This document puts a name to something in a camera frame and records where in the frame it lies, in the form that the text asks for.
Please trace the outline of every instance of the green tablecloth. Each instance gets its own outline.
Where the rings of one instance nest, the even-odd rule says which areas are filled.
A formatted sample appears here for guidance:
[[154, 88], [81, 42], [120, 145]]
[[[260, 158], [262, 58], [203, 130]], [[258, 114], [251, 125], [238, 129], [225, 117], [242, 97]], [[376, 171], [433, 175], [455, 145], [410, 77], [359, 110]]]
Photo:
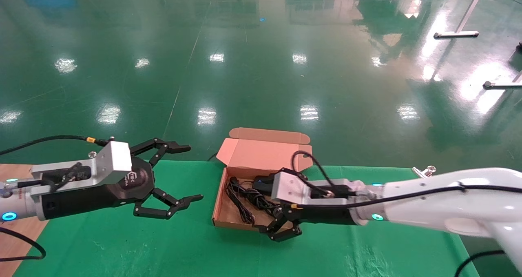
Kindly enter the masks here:
[[[168, 221], [134, 217], [131, 205], [54, 219], [38, 238], [47, 257], [22, 262], [15, 276], [451, 277], [468, 257], [457, 235], [388, 222], [303, 224], [302, 236], [282, 243], [213, 227], [222, 168], [219, 162], [160, 162], [159, 188], [174, 197], [201, 193], [205, 198]], [[404, 168], [325, 169], [332, 178], [368, 184], [416, 177]], [[315, 167], [305, 173], [321, 178]], [[476, 276], [471, 264], [462, 274]]]

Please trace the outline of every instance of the silver metal bracket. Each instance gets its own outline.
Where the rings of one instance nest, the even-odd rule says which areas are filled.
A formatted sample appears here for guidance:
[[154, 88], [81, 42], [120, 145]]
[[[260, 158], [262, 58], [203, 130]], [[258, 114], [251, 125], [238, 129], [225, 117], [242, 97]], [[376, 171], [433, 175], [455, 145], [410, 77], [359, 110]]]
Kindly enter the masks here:
[[435, 166], [427, 166], [427, 168], [424, 169], [424, 171], [420, 171], [416, 167], [413, 167], [412, 171], [415, 174], [417, 174], [417, 176], [419, 176], [420, 178], [428, 178], [431, 175], [433, 175], [433, 173], [435, 173], [437, 171], [437, 168]]

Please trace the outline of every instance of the cardboard box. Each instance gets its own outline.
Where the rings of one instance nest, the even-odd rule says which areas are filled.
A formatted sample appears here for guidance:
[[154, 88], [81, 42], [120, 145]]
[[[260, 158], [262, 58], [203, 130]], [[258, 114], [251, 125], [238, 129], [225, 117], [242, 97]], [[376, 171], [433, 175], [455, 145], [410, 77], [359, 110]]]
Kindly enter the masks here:
[[[312, 153], [310, 137], [299, 132], [287, 132], [254, 128], [234, 128], [230, 138], [223, 141], [216, 158], [227, 165], [221, 176], [218, 196], [212, 222], [216, 227], [226, 227], [256, 231], [254, 227], [241, 221], [237, 207], [225, 192], [230, 177], [237, 177], [239, 182], [254, 180], [257, 175], [269, 175], [279, 169], [291, 168], [290, 158], [296, 151]], [[302, 171], [313, 165], [310, 158], [302, 155], [295, 160], [296, 170]], [[243, 197], [240, 201], [254, 214], [256, 225], [269, 225], [273, 218], [259, 211]], [[291, 228], [286, 223], [283, 228]]]

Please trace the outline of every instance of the table leg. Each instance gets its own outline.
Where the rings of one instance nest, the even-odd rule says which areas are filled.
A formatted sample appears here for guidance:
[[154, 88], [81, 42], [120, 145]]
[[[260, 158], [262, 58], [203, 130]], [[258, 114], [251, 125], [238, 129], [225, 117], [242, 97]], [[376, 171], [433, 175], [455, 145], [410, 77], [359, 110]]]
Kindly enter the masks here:
[[477, 3], [479, 0], [472, 0], [471, 4], [469, 4], [468, 9], [464, 13], [464, 17], [462, 17], [462, 20], [460, 20], [460, 23], [457, 26], [457, 29], [454, 32], [442, 32], [442, 33], [435, 33], [433, 36], [434, 38], [451, 38], [451, 37], [477, 37], [479, 36], [478, 31], [462, 31], [464, 28], [464, 25], [466, 25], [466, 22], [468, 22], [469, 17], [471, 16], [471, 13], [473, 13], [473, 10], [475, 9], [475, 6], [477, 6]]
[[513, 79], [512, 82], [489, 82], [484, 83], [487, 89], [505, 89], [507, 87], [522, 87], [522, 71]]

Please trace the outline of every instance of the box flap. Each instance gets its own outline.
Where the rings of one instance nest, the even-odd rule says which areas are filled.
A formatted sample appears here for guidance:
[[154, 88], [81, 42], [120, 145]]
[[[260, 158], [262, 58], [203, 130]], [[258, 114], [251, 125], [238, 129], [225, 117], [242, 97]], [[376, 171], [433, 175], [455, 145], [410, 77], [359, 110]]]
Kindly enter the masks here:
[[255, 129], [238, 127], [230, 130], [229, 136], [233, 139], [272, 141], [295, 144], [309, 144], [310, 137], [300, 132]]
[[[230, 130], [233, 138], [225, 139], [216, 158], [229, 167], [277, 171], [291, 168], [290, 158], [299, 150], [312, 152], [312, 146], [297, 142], [310, 142], [310, 138], [299, 132], [274, 131], [252, 128]], [[310, 158], [298, 156], [297, 171], [311, 167]]]

